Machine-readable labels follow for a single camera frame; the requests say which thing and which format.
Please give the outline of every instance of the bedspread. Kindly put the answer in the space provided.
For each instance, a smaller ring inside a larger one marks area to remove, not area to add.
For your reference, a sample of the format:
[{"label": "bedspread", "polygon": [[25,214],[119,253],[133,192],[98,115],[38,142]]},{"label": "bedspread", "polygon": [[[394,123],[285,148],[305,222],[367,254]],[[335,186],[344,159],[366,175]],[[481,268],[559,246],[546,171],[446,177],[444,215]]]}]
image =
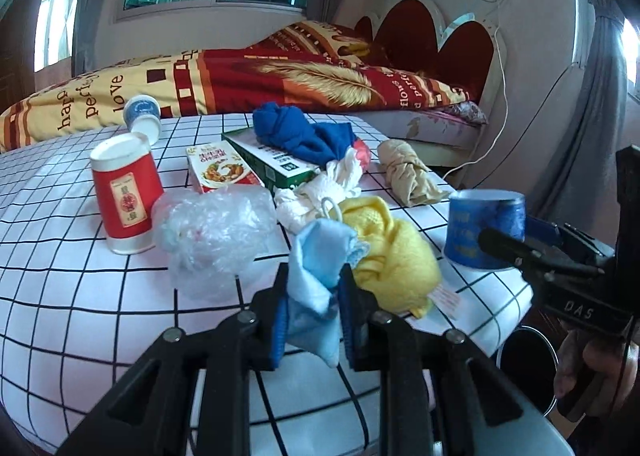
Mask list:
[{"label": "bedspread", "polygon": [[417,110],[463,102],[468,94],[437,80],[312,54],[191,50],[125,60],[47,87],[0,116],[0,150],[123,124],[127,100],[149,94],[161,116],[252,112],[264,102],[305,112]]}]

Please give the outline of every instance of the bed headboard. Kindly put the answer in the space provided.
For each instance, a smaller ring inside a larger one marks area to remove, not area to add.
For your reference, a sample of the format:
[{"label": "bed headboard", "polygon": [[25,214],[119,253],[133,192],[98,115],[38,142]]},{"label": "bed headboard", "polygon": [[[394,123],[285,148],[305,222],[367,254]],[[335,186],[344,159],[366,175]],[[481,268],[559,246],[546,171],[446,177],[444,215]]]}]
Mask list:
[{"label": "bed headboard", "polygon": [[484,21],[460,18],[454,25],[452,32],[446,31],[442,14],[431,0],[401,0],[382,18],[375,13],[365,15],[355,29],[382,45],[394,68],[420,71],[463,87],[489,116],[502,83],[497,44],[504,65],[504,41]]}]

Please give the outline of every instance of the screw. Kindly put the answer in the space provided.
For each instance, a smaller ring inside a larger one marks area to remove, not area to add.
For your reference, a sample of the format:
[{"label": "screw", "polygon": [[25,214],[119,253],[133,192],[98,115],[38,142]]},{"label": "screw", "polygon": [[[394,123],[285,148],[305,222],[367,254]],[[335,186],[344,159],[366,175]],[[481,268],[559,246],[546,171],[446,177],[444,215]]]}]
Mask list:
[{"label": "screw", "polygon": [[391,314],[386,311],[378,310],[373,312],[371,319],[373,322],[377,322],[378,324],[389,324],[393,317],[391,317]]},{"label": "screw", "polygon": [[256,320],[255,313],[251,310],[243,310],[238,314],[238,320],[242,324],[253,324]]},{"label": "screw", "polygon": [[183,331],[180,328],[168,328],[162,333],[162,338],[166,342],[177,342],[182,338]]},{"label": "screw", "polygon": [[462,331],[456,329],[447,330],[444,336],[451,344],[462,344],[466,338]]}]

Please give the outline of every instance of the human hand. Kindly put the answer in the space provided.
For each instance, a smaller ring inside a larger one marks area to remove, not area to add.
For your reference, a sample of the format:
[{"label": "human hand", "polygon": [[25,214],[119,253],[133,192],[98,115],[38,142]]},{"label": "human hand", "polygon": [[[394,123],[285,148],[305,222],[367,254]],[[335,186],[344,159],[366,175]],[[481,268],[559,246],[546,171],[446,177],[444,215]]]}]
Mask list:
[{"label": "human hand", "polygon": [[[568,394],[576,384],[582,363],[596,373],[604,374],[600,392],[586,410],[588,416],[604,416],[609,413],[613,395],[623,364],[625,344],[602,337],[594,337],[584,344],[584,331],[572,330],[558,350],[558,370],[554,378],[556,398]],[[616,397],[614,410],[620,408],[631,392],[638,373],[638,345],[631,343],[626,357],[625,373]]]}]

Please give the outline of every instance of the green box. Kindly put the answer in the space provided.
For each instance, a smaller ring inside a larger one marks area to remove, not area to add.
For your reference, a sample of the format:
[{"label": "green box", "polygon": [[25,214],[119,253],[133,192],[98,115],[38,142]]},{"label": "green box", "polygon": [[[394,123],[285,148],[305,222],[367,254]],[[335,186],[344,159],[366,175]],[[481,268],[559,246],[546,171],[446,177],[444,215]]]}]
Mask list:
[{"label": "green box", "polygon": [[297,187],[316,177],[318,165],[293,158],[283,150],[261,144],[253,127],[223,132],[222,139],[231,143],[272,193],[276,188]]}]

